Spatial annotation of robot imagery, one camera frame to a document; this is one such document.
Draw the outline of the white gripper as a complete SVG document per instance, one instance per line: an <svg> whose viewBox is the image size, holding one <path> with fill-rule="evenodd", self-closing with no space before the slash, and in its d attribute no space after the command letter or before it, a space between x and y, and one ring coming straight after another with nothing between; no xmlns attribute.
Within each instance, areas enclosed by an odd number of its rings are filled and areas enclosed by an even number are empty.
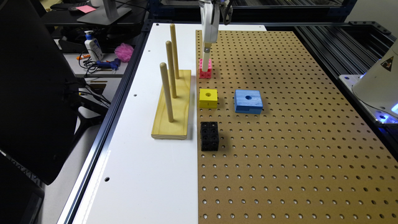
<svg viewBox="0 0 398 224"><path fill-rule="evenodd" d="M220 22L220 9L216 1L199 0L203 35L202 69L208 70L211 44L216 43Z"/></svg>

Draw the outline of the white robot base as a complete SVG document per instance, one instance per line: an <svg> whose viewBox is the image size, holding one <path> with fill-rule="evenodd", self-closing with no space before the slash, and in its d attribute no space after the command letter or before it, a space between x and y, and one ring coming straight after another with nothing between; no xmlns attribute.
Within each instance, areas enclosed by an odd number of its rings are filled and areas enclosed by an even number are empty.
<svg viewBox="0 0 398 224"><path fill-rule="evenodd" d="M397 42L363 75L339 79L378 124L397 124Z"/></svg>

